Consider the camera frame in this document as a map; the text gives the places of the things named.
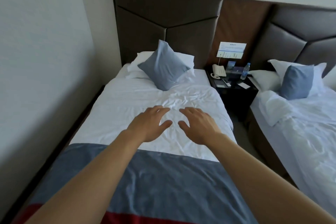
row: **white telephone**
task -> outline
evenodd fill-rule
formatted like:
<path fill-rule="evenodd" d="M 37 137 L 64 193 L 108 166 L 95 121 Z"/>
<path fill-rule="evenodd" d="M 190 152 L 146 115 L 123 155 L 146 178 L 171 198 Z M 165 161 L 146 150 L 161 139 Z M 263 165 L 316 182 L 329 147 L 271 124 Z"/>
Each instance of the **white telephone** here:
<path fill-rule="evenodd" d="M 212 70 L 213 70 L 213 74 L 210 74 L 212 78 L 220 79 L 220 76 L 226 77 L 224 66 L 213 64 Z"/>

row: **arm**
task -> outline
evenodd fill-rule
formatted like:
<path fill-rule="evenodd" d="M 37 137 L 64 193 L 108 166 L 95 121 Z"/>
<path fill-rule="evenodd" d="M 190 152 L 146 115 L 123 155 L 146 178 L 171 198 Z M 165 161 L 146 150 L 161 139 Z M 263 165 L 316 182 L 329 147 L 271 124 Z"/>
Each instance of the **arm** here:
<path fill-rule="evenodd" d="M 180 128 L 206 145 L 230 175 L 259 223 L 336 223 L 319 205 L 222 134 L 201 109 L 180 109 L 189 121 Z"/>
<path fill-rule="evenodd" d="M 159 137 L 172 121 L 159 125 L 170 109 L 147 108 L 79 174 L 26 223 L 100 223 L 131 158 L 143 142 Z"/>

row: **nightstand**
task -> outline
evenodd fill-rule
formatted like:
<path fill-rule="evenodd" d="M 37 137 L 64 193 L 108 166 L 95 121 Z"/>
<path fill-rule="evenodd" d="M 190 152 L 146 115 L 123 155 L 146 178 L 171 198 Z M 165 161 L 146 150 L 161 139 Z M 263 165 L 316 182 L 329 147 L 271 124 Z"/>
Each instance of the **nightstand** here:
<path fill-rule="evenodd" d="M 237 115 L 239 121 L 244 121 L 247 111 L 258 93 L 258 89 L 254 86 L 249 78 L 241 80 L 240 74 L 228 74 L 226 77 L 223 77 L 229 81 L 231 87 L 219 88 L 216 87 L 215 84 L 217 79 L 214 79 L 210 76 L 212 73 L 212 67 L 205 68 L 205 72 L 207 73 L 211 86 L 214 87 L 220 94 L 225 108 Z M 240 82 L 244 82 L 250 86 L 250 88 L 244 89 L 237 85 Z"/>

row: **blue pillow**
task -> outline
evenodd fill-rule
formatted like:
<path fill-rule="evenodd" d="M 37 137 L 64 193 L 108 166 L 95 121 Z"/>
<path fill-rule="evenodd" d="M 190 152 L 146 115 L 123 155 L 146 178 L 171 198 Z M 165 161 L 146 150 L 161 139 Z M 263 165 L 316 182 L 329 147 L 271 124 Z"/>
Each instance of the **blue pillow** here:
<path fill-rule="evenodd" d="M 163 91 L 169 90 L 174 82 L 190 69 L 175 55 L 169 44 L 162 40 L 159 40 L 157 50 L 138 67 Z"/>
<path fill-rule="evenodd" d="M 314 66 L 289 66 L 279 95 L 287 100 L 307 98 L 313 86 L 313 79 Z"/>

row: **water bottle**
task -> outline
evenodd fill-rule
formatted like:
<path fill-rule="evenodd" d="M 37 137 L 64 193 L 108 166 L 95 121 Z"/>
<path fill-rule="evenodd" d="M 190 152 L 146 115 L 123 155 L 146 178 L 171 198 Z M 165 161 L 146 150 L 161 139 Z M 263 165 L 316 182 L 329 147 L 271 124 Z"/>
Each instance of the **water bottle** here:
<path fill-rule="evenodd" d="M 247 65 L 244 67 L 244 70 L 243 70 L 243 72 L 241 74 L 241 77 L 240 77 L 241 80 L 245 80 L 246 79 L 249 70 L 250 70 L 250 63 L 247 63 Z"/>

